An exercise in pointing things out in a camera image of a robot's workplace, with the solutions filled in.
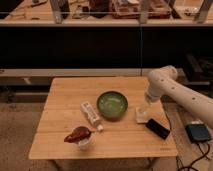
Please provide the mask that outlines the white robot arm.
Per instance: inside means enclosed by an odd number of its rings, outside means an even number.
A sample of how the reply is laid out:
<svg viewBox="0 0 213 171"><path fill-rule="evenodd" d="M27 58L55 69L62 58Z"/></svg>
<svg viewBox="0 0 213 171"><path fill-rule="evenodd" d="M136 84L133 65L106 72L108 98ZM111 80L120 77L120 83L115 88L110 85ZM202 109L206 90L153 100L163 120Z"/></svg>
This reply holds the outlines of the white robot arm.
<svg viewBox="0 0 213 171"><path fill-rule="evenodd" d="M145 100L154 103L167 95L213 129L213 99L178 83L177 77L177 69L172 65L151 70Z"/></svg>

